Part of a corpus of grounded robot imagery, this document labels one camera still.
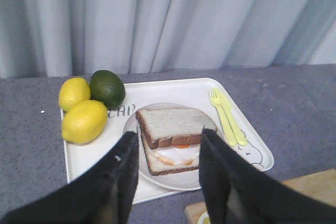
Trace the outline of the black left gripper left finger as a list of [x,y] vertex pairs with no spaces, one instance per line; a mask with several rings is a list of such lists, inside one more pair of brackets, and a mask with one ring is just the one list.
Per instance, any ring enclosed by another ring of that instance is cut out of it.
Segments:
[[1,223],[127,223],[138,185],[138,135],[126,132],[87,172]]

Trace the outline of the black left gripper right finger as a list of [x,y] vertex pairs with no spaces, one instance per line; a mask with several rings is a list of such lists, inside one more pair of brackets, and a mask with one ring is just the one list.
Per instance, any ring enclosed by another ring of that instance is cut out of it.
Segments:
[[254,168],[215,131],[202,130],[199,183],[211,223],[335,223],[335,208]]

